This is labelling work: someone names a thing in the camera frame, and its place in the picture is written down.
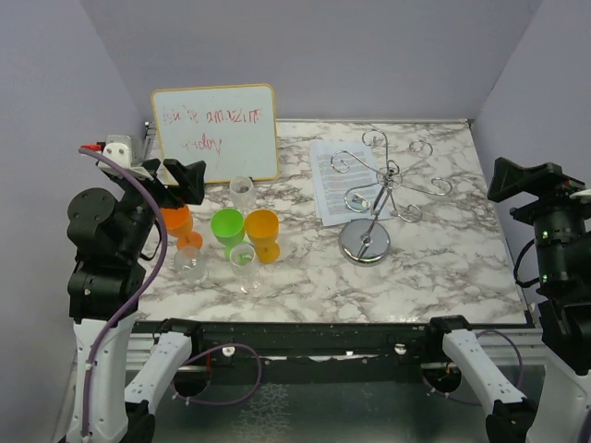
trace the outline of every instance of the gray partition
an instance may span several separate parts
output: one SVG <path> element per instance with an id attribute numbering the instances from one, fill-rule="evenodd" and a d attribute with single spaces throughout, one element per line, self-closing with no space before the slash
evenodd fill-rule
<path id="1" fill-rule="evenodd" d="M 545 0 L 515 49 L 473 127 L 488 180 L 494 160 L 523 165 L 555 162 L 591 186 L 591 2 Z M 532 198 L 498 205 L 509 247 L 516 256 L 533 238 L 509 208 Z M 537 275 L 535 253 L 522 275 Z M 530 300 L 535 300 L 533 291 Z"/>
<path id="2" fill-rule="evenodd" d="M 81 0 L 136 105 L 271 83 L 277 114 L 474 118 L 541 0 Z"/>
<path id="3" fill-rule="evenodd" d="M 77 154 L 139 113 L 77 0 L 0 14 L 0 441 L 49 442 L 75 343 L 66 238 L 72 197 L 106 179 Z"/>

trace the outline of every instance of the yellow whiteboard frame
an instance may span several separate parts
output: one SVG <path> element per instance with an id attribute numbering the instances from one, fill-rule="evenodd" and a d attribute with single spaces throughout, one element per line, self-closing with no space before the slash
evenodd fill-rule
<path id="1" fill-rule="evenodd" d="M 158 92 L 172 92 L 172 91 L 178 91 L 178 90 L 227 90 L 230 88 L 251 88 L 251 87 L 255 87 L 255 86 L 266 86 L 267 88 L 269 88 L 271 90 L 271 98 L 273 101 L 273 129 L 275 131 L 275 158 L 277 160 L 277 174 L 274 175 L 273 177 L 250 177 L 252 178 L 252 180 L 274 180 L 275 178 L 277 178 L 279 176 L 279 174 L 281 173 L 280 170 L 280 163 L 279 163 L 279 139 L 277 138 L 277 116 L 275 114 L 275 90 L 273 89 L 273 86 L 271 86 L 269 83 L 248 83 L 248 84 L 244 84 L 244 85 L 220 85 L 220 86 L 197 86 L 194 88 L 169 88 L 169 89 L 164 89 L 164 90 L 155 90 L 152 94 L 151 94 L 151 112 L 154 115 L 154 122 L 156 123 L 156 132 L 158 133 L 158 141 L 160 141 L 160 153 L 163 155 L 163 160 L 166 158 L 166 154 L 164 154 L 164 146 L 163 146 L 163 140 L 160 137 L 160 128 L 158 127 L 158 118 L 156 117 L 156 108 L 154 106 L 154 95 L 156 95 Z M 168 174 L 168 171 L 166 171 L 166 175 L 168 175 L 168 178 L 171 178 L 170 175 Z M 209 182 L 205 182 L 206 184 L 213 184 L 213 183 L 230 183 L 230 180 L 210 180 Z"/>

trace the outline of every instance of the gray floor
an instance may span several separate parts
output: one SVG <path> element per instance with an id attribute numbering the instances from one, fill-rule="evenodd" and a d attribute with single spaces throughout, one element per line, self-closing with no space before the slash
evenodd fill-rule
<path id="1" fill-rule="evenodd" d="M 507 368 L 516 379 L 516 369 Z M 528 368 L 523 391 L 539 400 L 543 368 Z M 208 400 L 229 400 L 248 387 L 211 387 Z M 156 414 L 154 442 L 379 443 L 488 442 L 480 407 L 427 396 L 420 384 L 263 385 L 248 401 L 206 407 L 172 400 Z M 457 395 L 473 399 L 464 385 Z"/>

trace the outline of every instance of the white marble table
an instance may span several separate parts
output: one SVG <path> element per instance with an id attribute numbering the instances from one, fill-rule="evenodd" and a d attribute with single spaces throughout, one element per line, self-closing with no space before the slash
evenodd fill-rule
<path id="1" fill-rule="evenodd" d="M 401 166 L 417 157 L 406 149 L 423 138 L 435 153 L 412 178 L 419 185 L 433 176 L 451 177 L 454 192 L 435 198 L 399 188 L 397 203 L 414 203 L 423 221 L 383 222 L 392 253 L 373 268 L 345 261 L 337 245 L 342 226 L 323 228 L 314 211 L 308 148 L 311 140 L 358 141 L 377 127 L 386 132 Z M 174 239 L 164 267 L 139 303 L 139 318 L 263 322 L 425 322 L 462 314 L 473 323 L 525 323 L 525 305 L 513 283 L 510 260 L 467 124 L 370 125 L 278 123 L 281 174 L 256 183 L 258 207 L 280 219 L 279 260 L 261 267 L 262 287 L 239 292 L 223 247 L 209 228 L 211 215 L 232 206 L 227 185 L 207 186 L 202 206 L 192 208 L 203 235 L 209 279 L 200 286 L 173 270 Z M 378 164 L 384 149 L 375 149 Z M 153 250 L 157 235 L 147 244 Z"/>

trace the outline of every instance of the paper sheet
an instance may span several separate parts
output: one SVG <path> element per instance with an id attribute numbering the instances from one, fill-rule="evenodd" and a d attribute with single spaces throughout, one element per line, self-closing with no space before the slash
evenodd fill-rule
<path id="1" fill-rule="evenodd" d="M 349 171 L 339 174 L 331 167 L 331 156 L 337 150 L 348 150 L 363 160 L 372 168 L 375 168 L 375 159 L 371 153 L 371 147 L 361 142 L 324 141 L 318 140 L 310 145 L 310 163 L 312 176 L 314 178 L 314 198 L 316 200 L 316 215 L 322 218 L 324 226 L 349 222 L 353 219 L 367 219 L 371 215 L 369 210 L 358 213 L 348 209 L 344 204 L 344 193 L 354 186 L 364 186 L 370 183 L 377 183 L 376 175 L 363 166 L 353 157 L 342 154 L 338 160 L 344 160 L 349 164 Z M 353 198 L 355 194 L 373 202 L 378 195 L 379 186 L 359 189 L 349 195 Z M 380 219 L 390 217 L 390 212 L 384 208 Z"/>

